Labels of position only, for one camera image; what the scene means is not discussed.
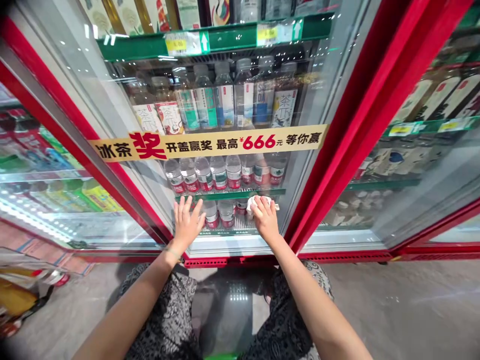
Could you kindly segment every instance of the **yellow banner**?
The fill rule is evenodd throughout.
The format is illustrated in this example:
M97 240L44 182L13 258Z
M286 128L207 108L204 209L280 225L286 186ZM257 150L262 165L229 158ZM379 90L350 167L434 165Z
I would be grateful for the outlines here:
M328 125L160 135L131 132L127 138L89 140L107 163L316 150Z

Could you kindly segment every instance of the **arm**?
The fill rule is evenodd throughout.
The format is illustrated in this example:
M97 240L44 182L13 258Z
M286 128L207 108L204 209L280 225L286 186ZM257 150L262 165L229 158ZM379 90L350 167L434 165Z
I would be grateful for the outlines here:
M318 354L324 360L372 360L359 336L279 233L275 203L255 197L258 232L270 246Z
M157 302L170 272L187 247L204 226L205 216L200 217L202 200L199 200L190 216L192 197L174 204L175 238L145 272L133 283L111 310L93 329L77 350L73 360L120 360L125 358L140 329Z

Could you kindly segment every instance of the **gray floor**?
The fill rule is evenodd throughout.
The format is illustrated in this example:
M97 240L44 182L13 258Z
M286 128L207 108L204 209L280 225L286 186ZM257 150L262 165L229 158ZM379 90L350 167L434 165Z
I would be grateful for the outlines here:
M19 359L70 359L131 265L100 264L58 289L10 343ZM335 302L374 359L480 359L480 261L330 264ZM269 314L259 269L192 269L192 323L206 354L244 349Z

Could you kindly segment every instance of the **red chinese character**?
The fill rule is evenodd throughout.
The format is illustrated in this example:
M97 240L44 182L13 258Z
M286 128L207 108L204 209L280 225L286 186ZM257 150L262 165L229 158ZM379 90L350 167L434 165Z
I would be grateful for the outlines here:
M145 132L142 136L141 132L130 134L133 139L133 146L136 149L140 159L157 158L167 160L165 150L156 148L160 145L160 135L153 132Z

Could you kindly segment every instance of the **hand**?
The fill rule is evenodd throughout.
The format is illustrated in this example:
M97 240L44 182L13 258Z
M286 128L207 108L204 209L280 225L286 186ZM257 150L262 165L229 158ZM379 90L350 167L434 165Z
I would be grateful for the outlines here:
M185 250L194 242L205 224L204 212L200 215L200 210L204 201L198 200L192 214L190 215L190 206L192 205L192 197L189 196L185 202L185 197L182 196L180 204L173 205L175 213L175 237L169 244L169 248L181 256Z
M255 226L261 237L266 243L272 247L272 243L277 239L281 239L279 232L279 224L277 222L277 210L275 209L275 201L267 201L265 196L256 195L255 202L250 205L253 211Z

